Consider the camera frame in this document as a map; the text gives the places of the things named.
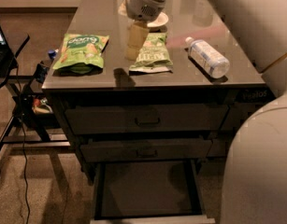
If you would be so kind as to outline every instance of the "power wire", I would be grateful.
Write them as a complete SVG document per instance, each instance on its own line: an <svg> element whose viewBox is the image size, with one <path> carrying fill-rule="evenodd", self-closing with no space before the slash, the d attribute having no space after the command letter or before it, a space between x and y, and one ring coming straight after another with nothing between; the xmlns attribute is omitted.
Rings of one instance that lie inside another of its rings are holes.
<svg viewBox="0 0 287 224"><path fill-rule="evenodd" d="M31 208L30 208L30 204L28 201L28 189L29 189L29 184L28 184L28 179L27 179L27 165L28 165L28 158L25 152L25 140L26 140L26 132L24 130L24 126L23 126L23 109L22 109L22 85L20 83L19 80L19 66L17 63L17 69L16 69L16 80L19 86L19 94L18 94L18 103L19 103L19 109L20 109L20 123L22 126L22 132L23 132L23 140L22 140L22 152L23 152L23 157L25 159L25 163L24 163L24 168L23 168L23 179L25 182L25 192L24 192L24 200L26 202L27 205L27 219L26 219L26 224L29 223L29 218L31 215Z"/></svg>

